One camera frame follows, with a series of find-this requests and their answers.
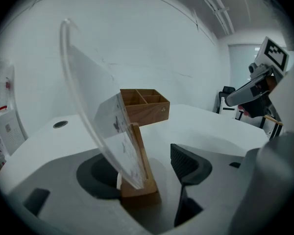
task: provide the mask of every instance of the black slot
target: black slot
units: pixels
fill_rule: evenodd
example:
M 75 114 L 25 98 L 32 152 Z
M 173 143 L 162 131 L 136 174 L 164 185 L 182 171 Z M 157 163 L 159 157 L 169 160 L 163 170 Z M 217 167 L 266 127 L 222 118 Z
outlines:
M 232 162 L 232 163 L 229 164 L 229 166 L 232 166 L 234 168 L 240 168 L 241 164 L 238 163 L 238 162 Z
M 203 208 L 187 196 L 185 186 L 198 185 L 212 171 L 211 163 L 182 147 L 171 144 L 171 165 L 181 185 L 181 195 L 174 226 L 178 226 L 199 214 Z
M 45 189 L 36 188 L 24 201 L 23 205 L 35 216 L 38 215 L 42 207 L 44 206 L 50 191 Z
M 222 108 L 223 110 L 227 110 L 227 111 L 235 111 L 234 108 Z
M 79 185 L 90 195 L 100 199 L 120 199 L 117 189 L 118 172 L 102 154 L 83 162 L 77 169 Z

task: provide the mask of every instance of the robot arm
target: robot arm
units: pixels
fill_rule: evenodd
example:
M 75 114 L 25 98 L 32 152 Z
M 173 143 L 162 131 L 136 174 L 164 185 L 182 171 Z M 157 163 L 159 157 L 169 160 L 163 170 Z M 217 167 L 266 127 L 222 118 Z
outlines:
M 288 59 L 288 54 L 266 37 L 254 63 L 248 67 L 250 82 L 226 97 L 225 103 L 242 105 L 252 118 L 269 114 L 280 120 L 269 94 L 284 77 Z

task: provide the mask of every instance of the wooden slat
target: wooden slat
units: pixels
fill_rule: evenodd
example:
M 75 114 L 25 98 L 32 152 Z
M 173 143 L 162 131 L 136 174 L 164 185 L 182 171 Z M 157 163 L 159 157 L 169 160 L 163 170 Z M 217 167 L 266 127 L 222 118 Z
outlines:
M 145 173 L 144 188 L 135 189 L 126 180 L 121 183 L 121 203 L 125 208 L 137 208 L 159 204 L 161 202 L 157 184 L 152 175 L 148 157 L 146 155 L 141 131 L 137 123 L 132 124 L 132 130 L 140 148 L 139 158 Z
M 148 104 L 160 103 L 161 96 L 143 96 Z
M 160 97 L 160 103 L 167 103 L 169 102 L 164 96 L 161 95 Z
M 147 104 L 136 89 L 121 89 L 120 91 L 125 106 Z
M 160 93 L 154 89 L 137 89 L 142 96 L 159 96 Z
M 272 117 L 270 117 L 270 116 L 268 116 L 268 115 L 264 116 L 264 118 L 266 118 L 266 119 L 268 119 L 268 120 L 270 120 L 270 121 L 272 121 L 272 122 L 274 122 L 274 123 L 276 123 L 276 124 L 278 124 L 278 125 L 282 125 L 282 126 L 283 126 L 283 123 L 281 123 L 281 122 L 275 120 L 274 118 L 272 118 Z

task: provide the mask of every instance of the white wall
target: white wall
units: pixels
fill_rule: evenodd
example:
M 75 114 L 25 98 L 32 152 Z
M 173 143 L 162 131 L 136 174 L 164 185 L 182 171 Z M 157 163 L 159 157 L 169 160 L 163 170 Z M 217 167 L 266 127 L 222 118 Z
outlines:
M 219 40 L 219 48 L 220 48 L 220 62 L 224 67 L 224 73 L 227 74 L 225 78 L 227 86 L 230 85 L 230 54 L 229 54 L 229 45 L 237 45 L 237 44 L 261 44 L 264 38 L 268 36 L 272 40 L 274 40 L 278 45 L 285 47 L 285 41 L 282 36 L 282 33 L 276 29 L 248 29 L 243 31 L 238 31 L 233 35 L 221 38 Z M 252 124 L 254 126 L 259 127 L 261 122 L 261 117 L 250 118 L 246 116 L 242 116 L 241 121 Z M 267 133 L 271 131 L 274 123 L 266 120 L 264 131 Z
M 243 86 L 250 80 L 249 65 L 254 62 L 261 45 L 231 45 L 230 53 L 230 86 L 236 89 Z M 286 71 L 294 65 L 294 51 L 284 51 L 289 55 Z
M 274 40 L 278 45 L 285 47 L 282 33 L 276 29 L 247 29 L 235 32 L 235 34 L 219 39 L 220 62 L 226 69 L 227 84 L 230 84 L 230 54 L 229 45 L 261 44 L 265 37 Z
M 176 0 L 41 0 L 0 34 L 0 57 L 15 67 L 16 103 L 28 136 L 53 117 L 75 113 L 59 55 L 66 17 L 93 48 L 84 51 L 100 56 L 121 88 L 155 88 L 172 104 L 213 109 L 226 83 L 218 43 L 201 25 L 197 30 Z

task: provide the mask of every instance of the ceiling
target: ceiling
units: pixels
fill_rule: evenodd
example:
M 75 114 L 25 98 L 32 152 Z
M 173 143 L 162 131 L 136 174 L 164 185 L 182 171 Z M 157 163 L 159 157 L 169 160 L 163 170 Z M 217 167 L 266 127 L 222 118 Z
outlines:
M 225 36 L 216 16 L 204 0 L 178 0 L 191 11 L 195 9 L 197 16 L 216 35 L 217 38 Z M 235 31 L 257 28 L 278 29 L 276 21 L 272 18 L 270 9 L 262 0 L 221 0 L 225 7 L 229 7 L 229 17 Z
M 256 28 L 278 29 L 270 9 L 262 0 L 221 0 L 229 7 L 228 14 L 235 31 Z

